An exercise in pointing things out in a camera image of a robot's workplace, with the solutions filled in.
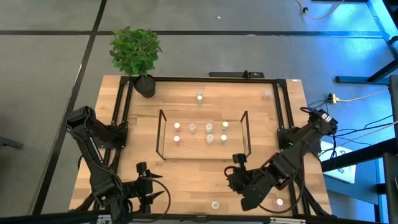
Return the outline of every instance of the black table leg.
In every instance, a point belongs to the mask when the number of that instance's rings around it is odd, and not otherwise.
[[[389,79],[385,78],[388,74],[398,69],[398,60],[395,59],[384,68],[373,74],[371,77],[349,77],[349,76],[336,76],[337,83],[358,83],[358,84],[378,84],[388,85]]]

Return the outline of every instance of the potted plant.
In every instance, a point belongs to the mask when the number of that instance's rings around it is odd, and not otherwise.
[[[156,83],[148,71],[155,69],[157,53],[162,52],[156,33],[144,29],[130,30],[127,26],[114,31],[114,36],[111,42],[113,50],[109,51],[114,66],[126,75],[138,75],[134,82],[136,90],[146,98],[154,96]]]

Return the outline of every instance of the black bracket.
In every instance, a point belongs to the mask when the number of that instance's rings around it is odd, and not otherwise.
[[[133,80],[134,78],[133,77],[130,77],[130,76],[122,76],[121,78],[120,78],[120,82],[119,82],[119,84],[120,85],[124,85],[124,84],[126,84],[128,81],[130,81],[130,80]]]
[[[287,88],[286,79],[277,78],[275,79],[276,83],[278,83],[282,88]]]

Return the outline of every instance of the black flower pot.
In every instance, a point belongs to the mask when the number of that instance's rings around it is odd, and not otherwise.
[[[153,97],[155,95],[156,82],[152,75],[146,77],[140,75],[134,82],[134,88],[146,98]]]

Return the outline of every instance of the green plant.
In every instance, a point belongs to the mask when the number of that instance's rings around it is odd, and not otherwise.
[[[163,52],[159,47],[156,33],[150,30],[124,29],[114,31],[115,39],[111,42],[113,50],[109,53],[113,63],[119,71],[126,75],[147,76],[149,70],[155,69],[154,62],[158,59],[157,53]]]

